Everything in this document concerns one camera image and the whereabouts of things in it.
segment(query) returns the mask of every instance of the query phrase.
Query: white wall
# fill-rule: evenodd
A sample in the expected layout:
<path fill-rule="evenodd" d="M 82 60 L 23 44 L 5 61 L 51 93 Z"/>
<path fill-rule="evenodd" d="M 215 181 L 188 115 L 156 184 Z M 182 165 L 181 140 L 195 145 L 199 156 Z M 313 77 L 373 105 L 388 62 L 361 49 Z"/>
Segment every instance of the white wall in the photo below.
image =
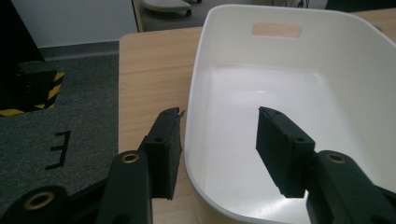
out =
<path fill-rule="evenodd" d="M 131 0 L 12 0 L 39 48 L 117 41 L 136 33 Z"/>

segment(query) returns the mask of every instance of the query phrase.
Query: white storage tray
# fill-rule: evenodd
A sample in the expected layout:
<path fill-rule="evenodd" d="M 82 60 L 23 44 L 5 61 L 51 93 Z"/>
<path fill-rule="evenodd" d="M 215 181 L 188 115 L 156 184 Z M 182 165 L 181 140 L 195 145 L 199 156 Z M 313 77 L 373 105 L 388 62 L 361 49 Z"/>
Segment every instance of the white storage tray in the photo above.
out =
<path fill-rule="evenodd" d="M 396 192 L 395 44 L 346 13 L 227 5 L 206 19 L 187 117 L 202 224 L 309 223 L 305 199 L 284 198 L 255 149 L 260 106 L 285 113 L 316 152 L 345 153 Z"/>

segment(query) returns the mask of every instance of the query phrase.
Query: carpet floor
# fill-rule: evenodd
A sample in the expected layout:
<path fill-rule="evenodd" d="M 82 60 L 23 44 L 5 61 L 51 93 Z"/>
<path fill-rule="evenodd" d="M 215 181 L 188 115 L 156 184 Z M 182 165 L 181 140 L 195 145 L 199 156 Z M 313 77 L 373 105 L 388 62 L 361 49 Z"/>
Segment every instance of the carpet floor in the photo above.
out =
<path fill-rule="evenodd" d="M 119 55 L 46 64 L 65 72 L 54 108 L 0 118 L 0 216 L 32 189 L 96 183 L 118 154 Z"/>

